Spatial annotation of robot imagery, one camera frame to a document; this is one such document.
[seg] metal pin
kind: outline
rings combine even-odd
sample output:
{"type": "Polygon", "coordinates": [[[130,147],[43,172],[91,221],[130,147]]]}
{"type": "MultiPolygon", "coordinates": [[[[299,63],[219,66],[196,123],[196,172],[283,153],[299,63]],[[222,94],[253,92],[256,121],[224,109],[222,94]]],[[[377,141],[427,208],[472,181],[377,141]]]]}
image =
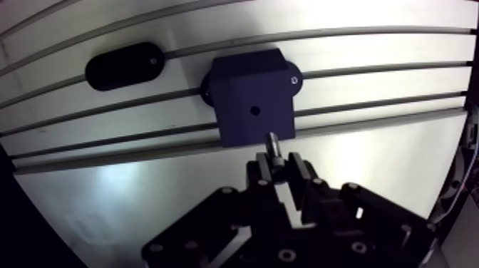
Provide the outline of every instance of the metal pin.
{"type": "Polygon", "coordinates": [[[401,244],[402,247],[404,247],[406,243],[408,242],[409,237],[411,236],[411,233],[413,230],[411,229],[411,226],[409,225],[401,225],[401,229],[406,233],[403,239],[403,243],[401,244]]]}
{"type": "Polygon", "coordinates": [[[279,149],[278,136],[273,132],[268,133],[266,137],[266,151],[273,168],[284,167],[284,159],[279,149]]]}
{"type": "Polygon", "coordinates": [[[266,180],[258,180],[258,184],[261,186],[266,186],[268,185],[268,182],[266,180]]]}

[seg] screw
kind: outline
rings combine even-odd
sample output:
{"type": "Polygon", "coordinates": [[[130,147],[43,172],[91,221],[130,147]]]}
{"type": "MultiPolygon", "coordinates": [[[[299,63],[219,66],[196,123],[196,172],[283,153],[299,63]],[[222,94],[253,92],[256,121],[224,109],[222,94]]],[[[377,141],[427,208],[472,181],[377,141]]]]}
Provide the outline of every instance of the screw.
{"type": "Polygon", "coordinates": [[[188,241],[185,244],[185,249],[196,249],[198,247],[198,243],[195,241],[188,241]]]}
{"type": "Polygon", "coordinates": [[[355,252],[355,253],[358,253],[358,254],[365,254],[366,251],[368,251],[368,247],[366,246],[366,244],[364,244],[363,242],[354,242],[352,245],[351,245],[351,249],[355,252]]]}
{"type": "Polygon", "coordinates": [[[291,83],[292,83],[293,85],[296,85],[298,82],[299,82],[299,81],[298,81],[298,78],[297,78],[296,76],[291,77],[291,83]]]}
{"type": "Polygon", "coordinates": [[[353,190],[358,189],[358,185],[357,185],[356,183],[351,183],[351,182],[350,182],[350,183],[348,183],[348,186],[349,186],[351,189],[353,189],[353,190]]]}
{"type": "Polygon", "coordinates": [[[221,189],[221,192],[224,194],[230,194],[233,192],[233,189],[231,189],[230,187],[224,187],[221,189]]]}
{"type": "Polygon", "coordinates": [[[317,185],[321,185],[323,183],[323,180],[322,179],[314,179],[313,182],[316,183],[317,185]]]}
{"type": "Polygon", "coordinates": [[[294,262],[296,259],[296,252],[293,249],[281,249],[278,252],[278,258],[282,262],[294,262]]]}
{"type": "Polygon", "coordinates": [[[160,252],[163,250],[163,246],[161,244],[151,244],[150,251],[151,252],[160,252]]]}
{"type": "Polygon", "coordinates": [[[231,225],[231,230],[238,230],[239,228],[241,228],[241,225],[231,225]]]}
{"type": "Polygon", "coordinates": [[[426,226],[428,227],[429,230],[431,230],[433,232],[436,231],[436,226],[434,224],[428,223],[426,226]]]}

